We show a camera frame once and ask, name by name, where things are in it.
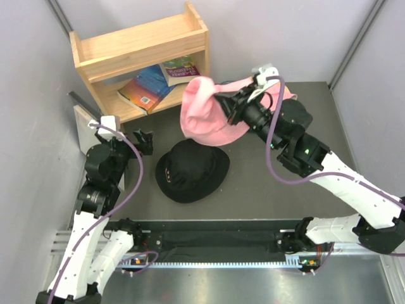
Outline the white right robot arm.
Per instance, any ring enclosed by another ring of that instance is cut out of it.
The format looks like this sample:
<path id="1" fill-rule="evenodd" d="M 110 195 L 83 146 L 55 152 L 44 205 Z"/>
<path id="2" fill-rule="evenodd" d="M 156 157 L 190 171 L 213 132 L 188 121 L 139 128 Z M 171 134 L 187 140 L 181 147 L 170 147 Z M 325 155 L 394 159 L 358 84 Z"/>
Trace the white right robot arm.
<path id="1" fill-rule="evenodd" d="M 318 244 L 354 243 L 383 255 L 396 255 L 404 242 L 404 200 L 377 188 L 353 171 L 330 148 L 306 132 L 313 117 L 295 99 L 278 102 L 276 110 L 263 106 L 253 89 L 217 93 L 215 99 L 231 125 L 245 122 L 267 150 L 281 149 L 277 160 L 296 181 L 310 181 L 353 208 L 347 217 L 305 217 L 293 232 L 279 239 L 284 251 L 308 251 Z"/>

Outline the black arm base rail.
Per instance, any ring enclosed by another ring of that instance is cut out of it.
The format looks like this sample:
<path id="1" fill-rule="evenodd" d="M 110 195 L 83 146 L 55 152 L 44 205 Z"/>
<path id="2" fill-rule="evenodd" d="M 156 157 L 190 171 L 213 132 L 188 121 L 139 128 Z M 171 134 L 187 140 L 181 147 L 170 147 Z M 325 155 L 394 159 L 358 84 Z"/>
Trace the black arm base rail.
<path id="1" fill-rule="evenodd" d="M 327 243 L 297 241 L 298 220 L 136 220 L 135 250 L 159 263 L 282 262 L 286 254 L 326 253 Z"/>

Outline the black bucket hat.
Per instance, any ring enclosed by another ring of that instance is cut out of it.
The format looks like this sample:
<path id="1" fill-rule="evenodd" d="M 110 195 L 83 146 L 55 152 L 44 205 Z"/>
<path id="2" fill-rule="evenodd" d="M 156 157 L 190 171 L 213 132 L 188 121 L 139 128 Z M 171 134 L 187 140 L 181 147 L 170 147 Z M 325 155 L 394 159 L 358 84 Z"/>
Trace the black bucket hat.
<path id="1" fill-rule="evenodd" d="M 222 149 L 186 139 L 159 159 L 154 176 L 165 196 L 187 204 L 217 190 L 229 168 L 230 159 Z"/>

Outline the pink bucket hat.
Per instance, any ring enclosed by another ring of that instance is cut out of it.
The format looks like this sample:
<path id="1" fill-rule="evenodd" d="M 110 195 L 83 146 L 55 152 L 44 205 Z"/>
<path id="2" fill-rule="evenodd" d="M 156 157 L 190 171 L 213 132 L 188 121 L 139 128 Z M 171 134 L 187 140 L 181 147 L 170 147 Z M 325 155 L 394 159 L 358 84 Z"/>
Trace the pink bucket hat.
<path id="1" fill-rule="evenodd" d="M 282 94 L 280 93 L 281 83 L 277 82 L 274 85 L 273 94 L 275 95 L 275 99 L 278 100 L 279 96 L 282 96 L 282 99 L 294 99 L 297 100 L 297 94 L 292 93 L 289 88 L 285 85 Z"/>
<path id="2" fill-rule="evenodd" d="M 209 77 L 199 76 L 191 80 L 183 93 L 180 110 L 180 127 L 186 138 L 205 146 L 230 144 L 249 130 L 240 122 L 230 125 L 214 95 L 220 92 L 236 92 L 252 83 L 252 78 L 215 84 Z"/>

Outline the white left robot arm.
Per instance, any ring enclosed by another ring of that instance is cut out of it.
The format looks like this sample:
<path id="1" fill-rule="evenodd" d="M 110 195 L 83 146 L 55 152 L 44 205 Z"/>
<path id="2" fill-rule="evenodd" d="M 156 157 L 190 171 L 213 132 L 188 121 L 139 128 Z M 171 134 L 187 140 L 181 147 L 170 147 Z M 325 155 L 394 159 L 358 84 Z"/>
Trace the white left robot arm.
<path id="1" fill-rule="evenodd" d="M 153 153 L 153 133 L 134 131 L 136 143 L 123 134 L 108 132 L 86 152 L 85 182 L 78 192 L 73 227 L 61 265 L 36 303 L 100 303 L 106 284 L 124 255 L 143 245 L 140 225 L 130 219 L 113 225 L 107 244 L 96 253 L 97 244 L 118 204 L 119 183 L 132 158 L 142 161 Z"/>

